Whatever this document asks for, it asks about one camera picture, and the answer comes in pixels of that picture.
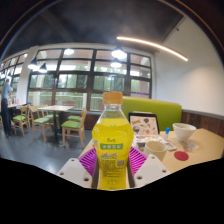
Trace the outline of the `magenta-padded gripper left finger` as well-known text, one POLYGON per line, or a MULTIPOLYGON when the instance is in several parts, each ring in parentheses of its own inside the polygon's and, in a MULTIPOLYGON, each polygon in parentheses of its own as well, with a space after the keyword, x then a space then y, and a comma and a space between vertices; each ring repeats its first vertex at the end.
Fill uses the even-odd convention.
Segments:
POLYGON ((98 185, 98 160, 94 148, 80 158, 70 158, 57 175, 78 186, 96 189, 98 185))

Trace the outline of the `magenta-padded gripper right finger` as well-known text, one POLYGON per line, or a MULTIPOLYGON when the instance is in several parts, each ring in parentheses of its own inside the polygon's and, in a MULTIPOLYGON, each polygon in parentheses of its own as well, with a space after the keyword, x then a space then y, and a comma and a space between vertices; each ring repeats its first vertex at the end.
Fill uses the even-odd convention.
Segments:
POLYGON ((131 148, 128 161, 128 178, 131 188, 143 187, 169 174, 169 170, 155 155, 146 156, 139 149, 131 148))

